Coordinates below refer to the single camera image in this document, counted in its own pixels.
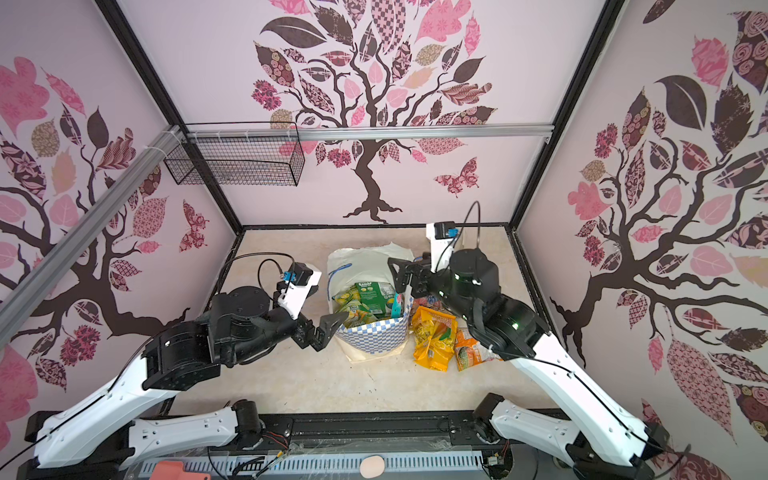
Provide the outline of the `orange snack packet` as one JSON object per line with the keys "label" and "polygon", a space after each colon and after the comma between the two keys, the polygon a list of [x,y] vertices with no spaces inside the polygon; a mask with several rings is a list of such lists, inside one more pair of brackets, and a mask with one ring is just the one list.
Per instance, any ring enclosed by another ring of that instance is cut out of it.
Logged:
{"label": "orange snack packet", "polygon": [[474,339],[466,328],[457,331],[454,343],[454,356],[459,372],[474,366],[499,360],[500,357]]}

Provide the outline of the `red gold fruit snack bag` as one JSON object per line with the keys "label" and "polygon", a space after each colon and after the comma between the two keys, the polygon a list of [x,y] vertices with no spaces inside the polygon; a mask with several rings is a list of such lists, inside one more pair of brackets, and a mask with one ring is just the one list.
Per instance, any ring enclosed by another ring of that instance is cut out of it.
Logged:
{"label": "red gold fruit snack bag", "polygon": [[428,295],[422,298],[415,298],[412,304],[412,311],[416,312],[420,307],[424,307],[430,310],[445,312],[441,300],[434,296]]}

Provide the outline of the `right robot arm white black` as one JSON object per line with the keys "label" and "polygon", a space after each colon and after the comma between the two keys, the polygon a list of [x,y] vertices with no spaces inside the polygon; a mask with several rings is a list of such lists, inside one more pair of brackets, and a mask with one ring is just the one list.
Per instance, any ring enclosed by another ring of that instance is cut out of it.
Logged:
{"label": "right robot arm white black", "polygon": [[547,323],[504,294],[499,268],[478,247],[456,249],[463,231],[453,222],[428,225],[433,251],[421,261],[388,258],[397,292],[433,295],[462,318],[471,336],[536,382],[564,413],[551,417],[489,394],[474,412],[486,442],[513,440],[544,452],[580,479],[657,479],[650,460],[674,456],[672,473],[689,457],[669,445],[668,431],[622,408],[580,367]]}

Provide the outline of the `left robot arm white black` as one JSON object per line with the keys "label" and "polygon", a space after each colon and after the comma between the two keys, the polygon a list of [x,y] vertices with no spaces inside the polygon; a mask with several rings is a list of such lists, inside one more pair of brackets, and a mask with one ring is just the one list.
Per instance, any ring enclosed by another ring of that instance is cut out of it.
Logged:
{"label": "left robot arm white black", "polygon": [[253,449],[265,428],[254,402],[240,400],[207,414],[145,419],[143,413],[223,368],[250,365],[291,339],[323,350],[347,320],[345,312],[313,322],[302,313],[322,274],[293,262],[273,295],[242,286],[213,296],[197,319],[152,337],[112,380],[61,412],[28,421],[34,449],[20,479],[113,479],[147,459],[196,448]]}

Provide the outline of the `yellow snack packet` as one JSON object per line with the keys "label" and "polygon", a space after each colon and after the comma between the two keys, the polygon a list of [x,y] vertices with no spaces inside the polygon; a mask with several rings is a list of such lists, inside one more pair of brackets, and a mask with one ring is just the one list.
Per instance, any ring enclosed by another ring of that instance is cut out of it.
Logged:
{"label": "yellow snack packet", "polygon": [[413,359],[423,368],[446,372],[454,356],[458,322],[448,313],[419,306],[411,321]]}

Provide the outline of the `green snack packet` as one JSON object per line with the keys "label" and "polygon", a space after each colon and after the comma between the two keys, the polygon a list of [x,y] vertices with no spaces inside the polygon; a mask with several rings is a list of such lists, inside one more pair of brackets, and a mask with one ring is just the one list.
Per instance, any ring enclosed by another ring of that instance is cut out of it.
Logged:
{"label": "green snack packet", "polygon": [[387,282],[358,282],[334,295],[332,302],[335,312],[349,313],[343,326],[351,329],[394,319],[391,317],[391,306],[396,294],[394,287]]}

